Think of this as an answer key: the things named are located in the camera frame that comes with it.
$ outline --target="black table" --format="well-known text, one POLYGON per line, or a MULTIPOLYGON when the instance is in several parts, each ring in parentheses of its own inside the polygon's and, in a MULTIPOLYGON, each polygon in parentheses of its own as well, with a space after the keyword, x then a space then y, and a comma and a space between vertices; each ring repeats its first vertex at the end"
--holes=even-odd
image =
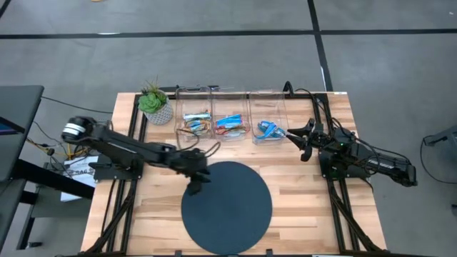
MULTIPOLYGON (((25 133, 0 136, 0 251, 19 202, 32 205, 33 210, 39 196, 38 191, 24 191, 27 181, 88 199, 94 194, 90 186, 19 159, 43 90, 43 86, 0 86, 0 117, 25 129, 25 133)), ((33 223, 30 211, 17 249, 26 248, 33 223)))

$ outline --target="succulent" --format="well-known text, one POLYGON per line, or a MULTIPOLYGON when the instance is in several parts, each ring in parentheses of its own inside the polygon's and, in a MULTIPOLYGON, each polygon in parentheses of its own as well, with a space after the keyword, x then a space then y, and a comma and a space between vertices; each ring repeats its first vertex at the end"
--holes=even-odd
POLYGON ((159 90, 157 83, 148 82, 148 86, 141 90, 138 108, 146 113, 153 114, 166 104, 166 94, 159 90))

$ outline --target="potted plant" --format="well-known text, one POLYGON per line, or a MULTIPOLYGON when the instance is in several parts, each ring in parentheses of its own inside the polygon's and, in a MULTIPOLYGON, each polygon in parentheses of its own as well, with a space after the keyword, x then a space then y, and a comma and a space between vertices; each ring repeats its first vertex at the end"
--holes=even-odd
POLYGON ((146 118, 155 125, 164 125, 173 118, 173 109, 168 96, 159 89, 156 83, 148 82, 148 86, 141 90, 138 108, 146 118))

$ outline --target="round mat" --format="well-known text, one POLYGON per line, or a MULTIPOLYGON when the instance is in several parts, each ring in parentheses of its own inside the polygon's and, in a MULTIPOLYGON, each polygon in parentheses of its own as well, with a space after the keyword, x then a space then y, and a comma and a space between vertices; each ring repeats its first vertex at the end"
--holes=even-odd
POLYGON ((273 210, 263 179, 241 163, 208 167, 211 183, 190 196, 184 192, 181 214, 187 232, 200 247, 221 255, 250 249, 265 234, 273 210))

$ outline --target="white plant pot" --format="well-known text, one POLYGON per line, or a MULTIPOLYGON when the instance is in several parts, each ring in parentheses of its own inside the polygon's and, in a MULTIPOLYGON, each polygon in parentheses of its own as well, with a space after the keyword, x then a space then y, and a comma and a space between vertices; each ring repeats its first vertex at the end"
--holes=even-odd
POLYGON ((166 104, 153 114, 144 113, 146 118, 154 125, 167 124, 173 118, 173 108, 171 107, 170 100, 166 98, 166 104))

